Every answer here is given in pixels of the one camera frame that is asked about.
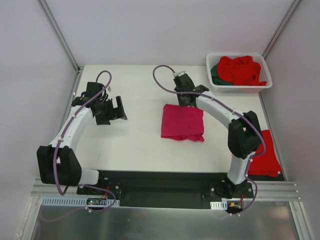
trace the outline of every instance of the white wall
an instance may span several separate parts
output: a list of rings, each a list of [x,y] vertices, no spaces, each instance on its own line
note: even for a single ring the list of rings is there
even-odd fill
[[[267,58],[273,86],[263,91],[289,180],[295,180],[320,239],[320,1],[302,2]]]
[[[0,1],[0,239],[12,239],[75,71],[36,0]]]
[[[48,0],[85,64],[205,65],[210,52],[262,54],[292,0]]]

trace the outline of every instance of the red cloth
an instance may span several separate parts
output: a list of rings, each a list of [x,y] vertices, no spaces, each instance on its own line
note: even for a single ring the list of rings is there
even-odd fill
[[[253,162],[250,164],[248,174],[249,175],[263,175],[263,176],[278,176],[278,172],[281,172],[281,166],[277,161],[274,142],[269,130],[262,131],[262,137],[266,145],[266,151],[261,156],[253,158]],[[263,150],[262,144],[260,144],[256,153],[261,153]]]
[[[203,142],[204,111],[195,107],[166,104],[163,107],[161,137],[178,141]]]
[[[252,56],[241,56],[231,59],[223,56],[217,67],[221,80],[237,86],[265,86],[266,81],[259,82],[261,66],[254,62]]]

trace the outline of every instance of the green cloth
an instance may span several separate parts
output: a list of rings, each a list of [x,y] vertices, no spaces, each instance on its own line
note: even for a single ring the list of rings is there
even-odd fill
[[[234,85],[232,82],[224,81],[219,78],[218,64],[213,66],[213,68],[211,68],[211,78],[212,78],[212,82],[215,85],[219,85],[219,86],[233,86]]]

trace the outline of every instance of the black joint housing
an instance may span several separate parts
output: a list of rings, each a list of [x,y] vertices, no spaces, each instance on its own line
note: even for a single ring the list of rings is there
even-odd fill
[[[257,115],[253,111],[249,111],[243,116],[262,136]],[[246,121],[242,118],[231,121],[228,126],[228,147],[233,155],[245,159],[250,153],[255,152],[260,144],[260,138]]]
[[[36,151],[40,177],[44,184],[56,184],[53,169],[54,152],[55,148],[51,145],[40,146]],[[60,163],[56,164],[59,184],[77,186],[82,169],[74,151],[67,146],[59,148],[57,157],[60,157]]]
[[[214,192],[222,198],[232,199],[235,195],[241,194],[246,185],[247,180],[235,185],[228,177],[226,177],[223,182],[215,187]]]
[[[99,82],[93,82],[89,81],[86,84],[86,90],[84,92],[84,97],[92,98],[94,95],[96,95],[98,92],[100,92],[104,88],[104,85]]]
[[[184,73],[179,75],[173,79],[175,83],[174,90],[176,92],[195,92],[195,93],[203,93],[209,91],[209,89],[203,85],[195,86],[194,82],[188,76],[188,74]],[[178,102],[180,107],[196,107],[196,98],[199,95],[196,94],[177,94]]]

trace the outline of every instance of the laundry basket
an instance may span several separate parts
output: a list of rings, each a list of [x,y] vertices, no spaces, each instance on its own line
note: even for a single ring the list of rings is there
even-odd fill
[[[215,85],[211,77],[211,69],[213,66],[217,65],[220,59],[224,56],[227,56],[231,59],[235,59],[242,56],[252,56],[253,61],[261,65],[261,72],[259,81],[266,82],[265,86],[222,86]],[[213,92],[221,93],[258,93],[263,89],[271,88],[272,80],[271,75],[267,67],[265,59],[257,53],[209,53],[206,56],[206,69],[208,72],[209,82],[212,85]]]

